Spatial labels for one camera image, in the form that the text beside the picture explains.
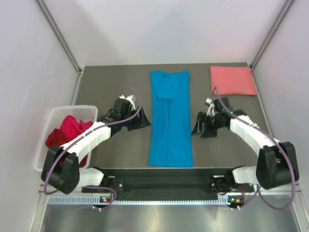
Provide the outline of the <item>blue t shirt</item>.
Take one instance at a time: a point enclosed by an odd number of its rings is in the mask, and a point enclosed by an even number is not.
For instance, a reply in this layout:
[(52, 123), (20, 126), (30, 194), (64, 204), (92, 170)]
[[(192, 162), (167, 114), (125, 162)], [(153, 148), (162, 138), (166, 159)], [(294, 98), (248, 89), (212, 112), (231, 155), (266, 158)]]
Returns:
[(193, 166), (189, 71), (150, 71), (152, 135), (148, 164)]

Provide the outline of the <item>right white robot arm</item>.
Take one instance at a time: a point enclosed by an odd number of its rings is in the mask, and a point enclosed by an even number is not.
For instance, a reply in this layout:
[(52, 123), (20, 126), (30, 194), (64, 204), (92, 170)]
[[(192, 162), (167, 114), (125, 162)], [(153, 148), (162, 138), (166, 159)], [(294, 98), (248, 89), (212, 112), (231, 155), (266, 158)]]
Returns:
[(207, 111), (198, 113), (192, 135), (214, 138), (220, 128), (227, 128), (257, 155), (255, 166), (236, 167), (226, 172), (225, 185), (230, 191), (237, 191), (243, 184), (259, 184), (271, 189), (299, 180), (292, 143), (282, 143), (262, 131), (244, 111), (234, 110), (227, 97), (207, 98), (205, 105)]

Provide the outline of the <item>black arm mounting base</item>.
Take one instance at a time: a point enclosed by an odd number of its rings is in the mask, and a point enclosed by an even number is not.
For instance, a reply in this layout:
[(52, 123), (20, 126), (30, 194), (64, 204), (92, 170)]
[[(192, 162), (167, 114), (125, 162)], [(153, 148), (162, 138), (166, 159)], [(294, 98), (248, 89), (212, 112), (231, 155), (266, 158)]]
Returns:
[(236, 184), (228, 168), (102, 169), (103, 187), (118, 194), (144, 189), (201, 190), (205, 193), (253, 192), (250, 184)]

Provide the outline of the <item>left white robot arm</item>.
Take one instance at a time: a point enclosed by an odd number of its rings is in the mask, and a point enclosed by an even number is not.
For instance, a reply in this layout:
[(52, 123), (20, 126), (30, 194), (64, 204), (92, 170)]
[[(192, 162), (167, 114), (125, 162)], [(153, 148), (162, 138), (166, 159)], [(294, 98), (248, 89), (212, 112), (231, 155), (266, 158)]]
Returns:
[(110, 183), (101, 169), (80, 168), (79, 165), (94, 148), (122, 128), (133, 131), (150, 126), (142, 106), (135, 105), (136, 99), (140, 97), (119, 96), (113, 108), (81, 135), (63, 145), (50, 147), (41, 174), (43, 189), (52, 186), (64, 194), (70, 194), (79, 187), (106, 191)]

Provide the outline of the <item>folded pink t shirt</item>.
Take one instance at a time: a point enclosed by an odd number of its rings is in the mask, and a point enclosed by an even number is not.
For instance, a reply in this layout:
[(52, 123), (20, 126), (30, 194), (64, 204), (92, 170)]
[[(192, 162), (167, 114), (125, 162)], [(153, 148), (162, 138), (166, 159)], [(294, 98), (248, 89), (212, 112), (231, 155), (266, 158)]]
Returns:
[(211, 88), (220, 95), (256, 95), (252, 71), (245, 67), (210, 66)]

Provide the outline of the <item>magenta t shirt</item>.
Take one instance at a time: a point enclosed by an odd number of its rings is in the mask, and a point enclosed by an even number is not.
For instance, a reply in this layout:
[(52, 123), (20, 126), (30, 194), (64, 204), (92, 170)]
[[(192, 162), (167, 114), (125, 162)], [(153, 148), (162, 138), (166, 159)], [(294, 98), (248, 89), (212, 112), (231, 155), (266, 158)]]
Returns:
[(66, 140), (69, 142), (79, 135), (81, 135), (83, 132), (85, 132), (87, 129), (89, 129), (93, 125), (92, 121), (84, 122), (82, 120), (77, 121), (75, 117), (68, 115), (64, 118), (62, 121), (62, 124), (60, 126), (60, 131), (64, 134)]

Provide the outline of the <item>dark red t shirt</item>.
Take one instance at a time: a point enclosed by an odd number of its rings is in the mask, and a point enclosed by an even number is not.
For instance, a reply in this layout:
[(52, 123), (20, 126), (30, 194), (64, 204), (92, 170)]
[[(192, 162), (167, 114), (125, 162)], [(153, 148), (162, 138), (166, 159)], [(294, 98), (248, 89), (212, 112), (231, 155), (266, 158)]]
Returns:
[(81, 129), (54, 129), (47, 137), (45, 145), (50, 148), (54, 145), (61, 146), (81, 135), (86, 128)]

